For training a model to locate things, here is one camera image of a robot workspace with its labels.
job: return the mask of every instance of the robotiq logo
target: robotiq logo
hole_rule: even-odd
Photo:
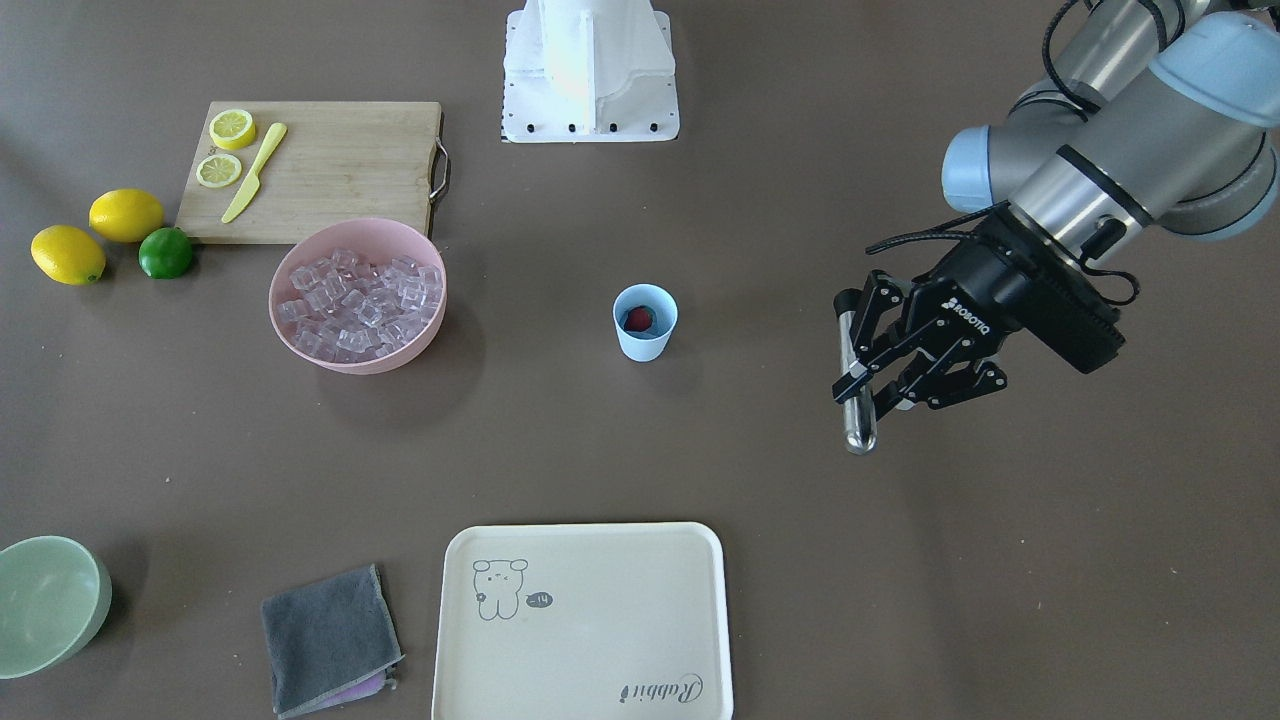
[[[983,323],[982,319],[978,318],[978,315],[974,315],[973,313],[969,311],[968,307],[965,307],[964,305],[960,305],[960,301],[956,300],[955,297],[952,297],[951,300],[947,300],[946,302],[943,302],[942,304],[942,309],[943,310],[951,310],[956,315],[960,315],[961,318],[964,318],[964,320],[966,323],[969,323],[970,325],[973,325],[973,328],[975,331],[978,331],[979,333],[982,333],[982,334],[988,334],[991,332],[991,325],[988,325],[987,323]]]

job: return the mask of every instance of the pink bowl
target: pink bowl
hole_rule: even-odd
[[[291,337],[284,333],[284,323],[275,316],[276,305],[298,295],[293,283],[289,282],[289,273],[294,268],[307,265],[320,258],[328,258],[338,247],[355,250],[364,255],[365,260],[374,264],[387,264],[392,261],[392,258],[407,255],[421,264],[431,264],[440,268],[440,282],[444,286],[440,297],[440,309],[431,318],[431,322],[428,323],[426,329],[396,352],[365,363],[325,363],[294,347]],[[300,357],[339,373],[372,375],[399,368],[416,357],[435,340],[435,333],[440,331],[440,322],[444,319],[444,306],[448,302],[448,297],[449,281],[444,272],[444,260],[440,259],[439,251],[435,250],[435,246],[431,245],[431,241],[426,236],[396,220],[360,218],[329,225],[293,246],[293,250],[280,261],[280,266],[275,269],[275,274],[271,275],[271,290],[266,300],[266,311],[271,318],[271,327],[275,328],[276,337]]]

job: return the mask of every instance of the cutting board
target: cutting board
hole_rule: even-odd
[[[252,145],[221,150],[209,137],[209,123],[228,108],[253,115]],[[352,218],[390,218],[428,234],[440,117],[439,102],[211,102],[174,224],[206,243],[292,245]],[[196,165],[227,152],[247,173],[271,123],[288,132],[259,176],[262,187],[223,223],[241,181],[207,188],[196,181]]]

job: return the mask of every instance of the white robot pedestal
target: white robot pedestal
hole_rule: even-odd
[[[527,0],[507,18],[502,137],[653,142],[680,132],[671,18],[648,0]]]

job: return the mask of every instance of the red strawberry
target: red strawberry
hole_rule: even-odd
[[[645,305],[632,307],[627,311],[627,322],[622,329],[632,333],[643,333],[653,327],[653,310]]]

